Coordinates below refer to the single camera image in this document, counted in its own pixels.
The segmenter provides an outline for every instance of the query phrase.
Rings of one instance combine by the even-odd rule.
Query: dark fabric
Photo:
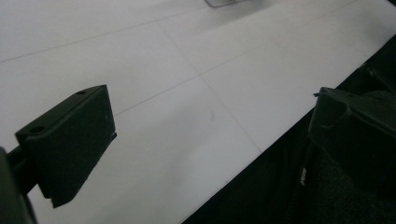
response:
[[[349,76],[337,89],[354,94],[389,91],[388,82],[384,82],[384,80],[395,79],[395,74],[392,74],[393,69],[391,68],[396,66],[396,63],[393,63],[396,62],[395,49],[396,36],[366,64]],[[374,76],[374,73],[378,71],[385,71],[386,74],[384,76]],[[320,195],[322,197],[327,195],[328,199],[332,197],[329,194],[332,193],[329,190],[331,187],[324,191],[314,191],[312,190],[312,181],[315,180],[309,180],[309,176],[315,176],[313,174],[316,174],[318,178],[323,174],[320,171],[327,172],[324,168],[313,171],[313,168],[318,169],[321,164],[317,163],[317,155],[320,155],[320,150],[314,147],[307,138],[311,117],[312,111],[306,114],[184,223],[305,223],[307,220],[313,219],[311,217],[314,214],[320,214],[320,212],[323,216],[326,214],[334,216],[334,213],[325,213],[327,208],[334,208],[337,205],[336,202],[340,204],[342,201],[332,198],[332,200],[318,203],[318,201],[306,199],[307,196],[315,198]],[[329,172],[329,174],[331,176],[326,178],[326,181],[316,183],[314,188],[330,184],[327,180],[337,179],[336,176],[333,176],[334,174],[337,175],[337,172]],[[337,181],[343,181],[343,178],[340,177]],[[348,184],[345,184],[345,186],[350,190],[356,190],[351,189]],[[359,197],[360,194],[357,191],[354,192],[356,192],[354,195]],[[352,201],[345,203],[348,203],[348,206],[354,206]],[[372,206],[377,205],[378,209],[390,209],[388,215],[395,211],[393,203],[372,203]],[[344,213],[336,220],[339,221],[340,218],[348,218],[348,214]],[[313,220],[316,222],[310,223],[340,223],[332,222],[335,219],[330,217],[320,217],[320,220]]]

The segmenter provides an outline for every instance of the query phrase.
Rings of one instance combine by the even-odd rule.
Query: screw hole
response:
[[[30,130],[31,133],[41,133],[43,131],[44,131],[44,127],[43,126],[38,126],[38,127],[35,127],[35,128]]]

